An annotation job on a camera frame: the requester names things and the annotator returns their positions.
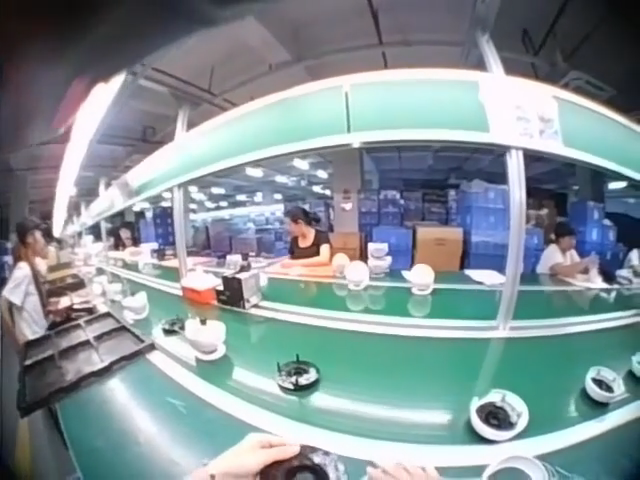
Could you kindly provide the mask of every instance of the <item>dark hair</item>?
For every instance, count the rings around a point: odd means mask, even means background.
[[[291,207],[284,216],[293,223],[304,223],[309,227],[320,223],[320,216],[317,213],[310,212],[303,207]]]
[[[561,238],[575,237],[576,231],[567,222],[558,222],[556,223],[556,226],[553,229],[553,236],[554,236],[554,240],[557,242]]]

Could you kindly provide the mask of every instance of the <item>cardboard box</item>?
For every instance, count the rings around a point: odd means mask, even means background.
[[[350,260],[362,260],[364,255],[364,236],[358,232],[330,233],[331,255],[344,253]]]
[[[416,227],[413,263],[425,263],[436,272],[459,271],[463,243],[462,228]]]

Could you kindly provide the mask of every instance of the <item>black t-shirt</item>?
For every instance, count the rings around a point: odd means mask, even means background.
[[[308,247],[302,248],[298,244],[298,237],[293,237],[289,244],[289,257],[292,260],[302,260],[304,258],[313,258],[320,255],[320,247],[322,245],[331,245],[329,234],[322,230],[316,230],[313,241]]]

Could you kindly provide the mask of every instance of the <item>white t-shirt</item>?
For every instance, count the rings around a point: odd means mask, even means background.
[[[634,248],[629,252],[627,258],[624,259],[623,268],[631,268],[640,266],[640,251]]]
[[[47,331],[47,320],[42,311],[38,290],[26,262],[16,264],[2,296],[12,304],[13,320],[23,337],[30,340]]]
[[[551,267],[554,265],[571,265],[580,261],[580,256],[575,250],[569,250],[563,253],[560,247],[555,243],[552,243],[542,252],[538,266],[536,267],[536,273],[540,275],[549,275],[551,273]]]

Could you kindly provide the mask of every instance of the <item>cap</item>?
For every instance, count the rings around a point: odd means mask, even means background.
[[[558,222],[553,229],[553,236],[556,240],[564,237],[575,237],[576,231],[567,222]]]
[[[27,242],[27,236],[35,231],[41,230],[43,223],[35,217],[27,217],[16,223],[16,237],[18,242],[24,245]]]

